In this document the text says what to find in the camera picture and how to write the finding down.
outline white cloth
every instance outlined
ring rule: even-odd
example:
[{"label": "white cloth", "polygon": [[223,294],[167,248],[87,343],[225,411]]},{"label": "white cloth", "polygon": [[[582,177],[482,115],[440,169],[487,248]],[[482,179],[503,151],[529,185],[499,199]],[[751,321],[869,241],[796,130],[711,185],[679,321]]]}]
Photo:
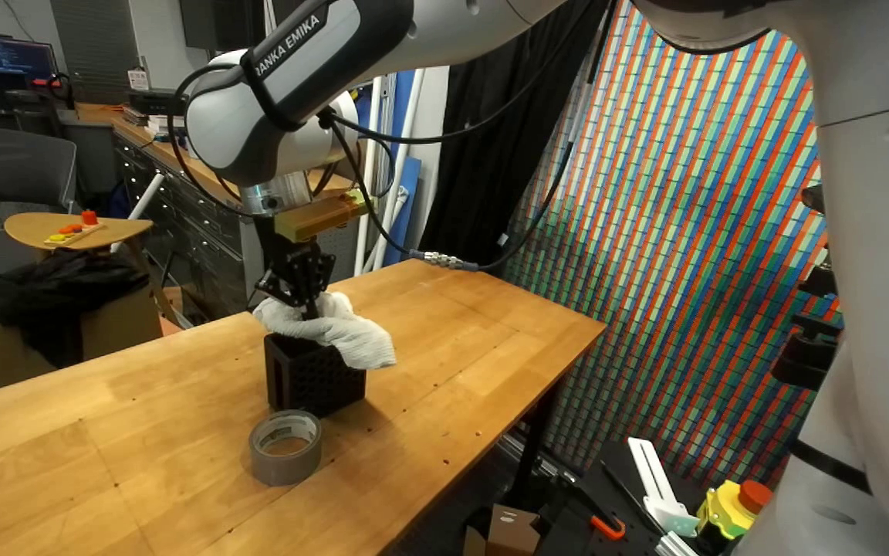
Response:
[{"label": "white cloth", "polygon": [[253,314],[273,334],[339,349],[349,369],[372,370],[395,364],[393,338],[376,321],[355,314],[347,294],[325,292],[318,296],[318,320],[307,321],[273,296],[261,301]]}]

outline wall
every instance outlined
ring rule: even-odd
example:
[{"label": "wall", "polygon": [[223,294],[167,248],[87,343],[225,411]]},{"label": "wall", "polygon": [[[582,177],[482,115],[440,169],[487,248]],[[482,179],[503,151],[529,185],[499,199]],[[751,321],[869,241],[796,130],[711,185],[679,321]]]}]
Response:
[{"label": "wall", "polygon": [[[188,72],[207,63],[207,53],[188,50],[175,0],[130,0],[135,50],[152,68],[152,83],[161,90],[175,87]],[[0,34],[53,45],[57,66],[66,68],[66,50],[55,31],[49,0],[0,0]]]},{"label": "wall", "polygon": [[817,179],[811,83],[786,37],[681,55],[620,2],[565,189],[508,265],[609,324],[565,382],[553,451],[589,465],[603,438],[647,435],[690,479],[778,477],[809,394],[769,370],[791,314],[835,320],[796,292],[827,245],[800,205]]},{"label": "wall", "polygon": [[178,0],[130,0],[130,13],[152,87],[175,90],[181,77],[210,60],[202,50],[185,48]]}]

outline black box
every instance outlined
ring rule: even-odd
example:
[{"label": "black box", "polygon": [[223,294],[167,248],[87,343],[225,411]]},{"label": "black box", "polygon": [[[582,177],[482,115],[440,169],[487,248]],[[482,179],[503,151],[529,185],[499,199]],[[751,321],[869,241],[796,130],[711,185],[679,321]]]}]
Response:
[{"label": "black box", "polygon": [[273,411],[303,408],[325,416],[365,397],[365,370],[349,369],[334,346],[267,334],[264,397]]}]

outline black bag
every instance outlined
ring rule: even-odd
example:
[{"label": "black bag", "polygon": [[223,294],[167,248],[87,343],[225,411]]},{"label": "black bag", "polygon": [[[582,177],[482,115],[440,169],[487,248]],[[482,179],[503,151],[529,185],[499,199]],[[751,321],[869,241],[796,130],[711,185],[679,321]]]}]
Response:
[{"label": "black bag", "polygon": [[30,349],[66,369],[82,363],[81,314],[145,281],[145,271],[117,258],[57,252],[43,263],[0,271],[0,324],[18,327]]}]

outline table leg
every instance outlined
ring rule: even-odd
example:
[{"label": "table leg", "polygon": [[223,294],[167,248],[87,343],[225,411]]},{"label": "table leg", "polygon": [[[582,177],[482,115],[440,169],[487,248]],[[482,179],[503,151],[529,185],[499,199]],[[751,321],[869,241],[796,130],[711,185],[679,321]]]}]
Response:
[{"label": "table leg", "polygon": [[529,502],[532,495],[532,477],[535,477],[535,468],[536,468],[536,453],[543,447],[543,433],[550,427],[550,416],[555,415],[555,402],[560,402],[560,394],[563,385],[555,382],[553,391],[545,391],[539,397],[539,402],[524,415],[524,427],[529,427],[529,438],[524,438],[524,451],[519,459],[519,468],[515,468],[515,479],[507,491],[507,505],[519,507]]}]

